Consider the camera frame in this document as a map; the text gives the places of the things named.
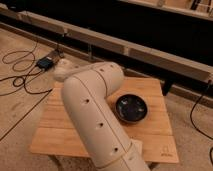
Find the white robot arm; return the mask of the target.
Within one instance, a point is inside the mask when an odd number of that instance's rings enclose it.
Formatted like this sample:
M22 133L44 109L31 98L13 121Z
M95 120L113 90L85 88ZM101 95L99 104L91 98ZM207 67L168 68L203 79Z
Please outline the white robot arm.
M54 78L63 84L65 110L98 171L150 171L106 101L124 80L118 64L96 62L78 67L61 59Z

